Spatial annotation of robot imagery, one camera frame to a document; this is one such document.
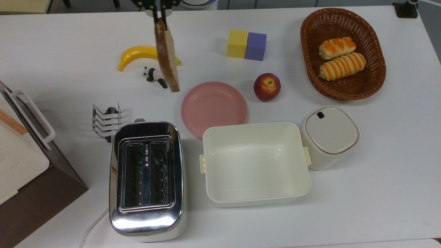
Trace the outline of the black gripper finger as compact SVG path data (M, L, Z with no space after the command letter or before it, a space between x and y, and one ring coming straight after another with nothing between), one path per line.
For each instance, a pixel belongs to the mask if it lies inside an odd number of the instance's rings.
M168 30L167 17L172 14L172 8L161 8L161 19L164 22L165 30Z
M156 24L160 19L160 17L158 16L157 8L145 8L145 13L147 14L147 16L153 18L154 24Z

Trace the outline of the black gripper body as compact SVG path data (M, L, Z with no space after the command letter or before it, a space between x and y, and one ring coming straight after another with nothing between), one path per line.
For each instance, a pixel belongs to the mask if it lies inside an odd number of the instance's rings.
M172 9L180 3L181 0L133 0L135 6L145 9Z

